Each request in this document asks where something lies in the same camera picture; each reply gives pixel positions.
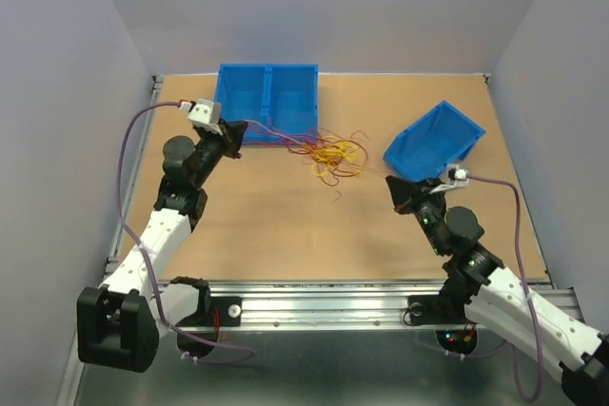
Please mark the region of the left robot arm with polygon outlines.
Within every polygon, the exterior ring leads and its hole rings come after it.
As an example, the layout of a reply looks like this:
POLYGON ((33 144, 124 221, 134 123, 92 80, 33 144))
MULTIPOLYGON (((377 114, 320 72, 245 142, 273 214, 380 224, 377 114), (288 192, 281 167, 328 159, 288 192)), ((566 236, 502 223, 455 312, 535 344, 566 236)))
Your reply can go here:
POLYGON ((143 373, 160 338, 176 331, 179 322, 220 322, 207 281, 177 277, 165 288, 157 281, 202 219, 206 179, 222 158, 240 158, 247 123, 220 121, 194 129, 197 142, 174 136, 164 144, 164 176, 144 232, 133 238, 114 272, 76 301, 78 358, 84 363, 143 373))

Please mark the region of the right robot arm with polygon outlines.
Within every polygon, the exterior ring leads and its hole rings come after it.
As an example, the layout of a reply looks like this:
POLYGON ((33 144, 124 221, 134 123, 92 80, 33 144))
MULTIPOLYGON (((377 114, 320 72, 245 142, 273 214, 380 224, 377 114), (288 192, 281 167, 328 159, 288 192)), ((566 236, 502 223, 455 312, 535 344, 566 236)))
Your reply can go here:
POLYGON ((395 211, 414 216, 434 253, 448 258, 441 290, 408 297, 403 322, 481 325, 536 361, 574 404, 607 404, 607 335, 535 292, 523 274, 515 274, 486 249, 484 230, 470 209, 446 205, 446 192, 466 184, 465 173, 453 173, 447 183, 396 176, 385 181, 395 211))

